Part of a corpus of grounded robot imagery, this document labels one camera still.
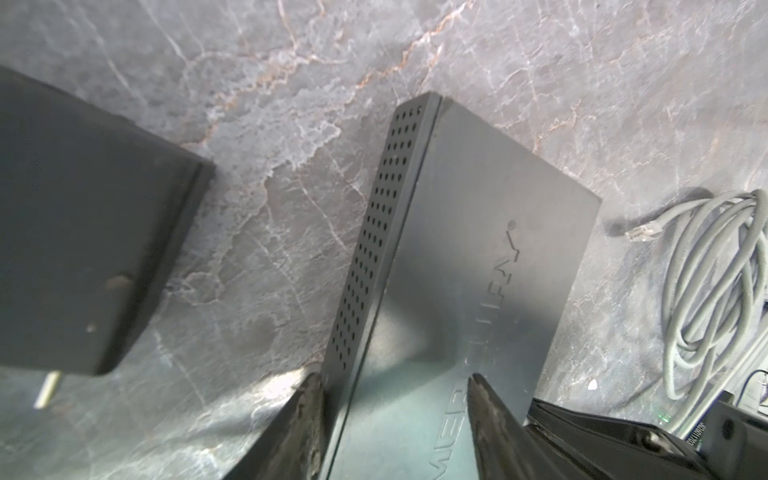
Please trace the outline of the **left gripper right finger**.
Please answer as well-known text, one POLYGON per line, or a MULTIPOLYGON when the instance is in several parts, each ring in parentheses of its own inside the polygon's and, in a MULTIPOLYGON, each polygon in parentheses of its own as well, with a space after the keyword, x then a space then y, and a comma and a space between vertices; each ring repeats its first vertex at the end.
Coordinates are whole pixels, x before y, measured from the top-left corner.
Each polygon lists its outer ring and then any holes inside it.
POLYGON ((467 403, 479 479, 566 478, 534 444, 481 374, 473 373, 468 378, 467 403))

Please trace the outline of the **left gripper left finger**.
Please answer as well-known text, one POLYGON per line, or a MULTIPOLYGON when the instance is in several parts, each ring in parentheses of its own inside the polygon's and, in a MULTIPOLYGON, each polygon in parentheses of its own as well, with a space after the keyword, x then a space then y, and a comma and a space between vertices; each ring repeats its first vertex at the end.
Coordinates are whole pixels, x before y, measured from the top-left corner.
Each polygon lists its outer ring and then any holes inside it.
POLYGON ((227 479, 315 479, 327 449, 321 375, 309 374, 227 479))

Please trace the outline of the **black power adapter with cable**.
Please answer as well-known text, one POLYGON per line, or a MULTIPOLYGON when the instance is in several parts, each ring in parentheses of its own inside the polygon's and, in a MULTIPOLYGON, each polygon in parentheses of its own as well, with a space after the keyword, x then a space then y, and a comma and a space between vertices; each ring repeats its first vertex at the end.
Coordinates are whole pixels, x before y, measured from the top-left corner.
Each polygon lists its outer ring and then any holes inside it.
POLYGON ((113 371, 148 325, 214 164, 132 121, 1 71, 1 362, 113 371))

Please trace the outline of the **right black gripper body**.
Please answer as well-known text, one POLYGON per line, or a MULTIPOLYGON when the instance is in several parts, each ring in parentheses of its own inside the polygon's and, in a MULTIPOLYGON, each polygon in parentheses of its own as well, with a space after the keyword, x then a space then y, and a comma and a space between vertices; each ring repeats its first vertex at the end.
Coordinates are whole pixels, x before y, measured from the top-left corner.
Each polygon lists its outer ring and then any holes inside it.
POLYGON ((765 479, 767 423, 717 400, 684 440, 536 399, 526 431, 564 479, 765 479))

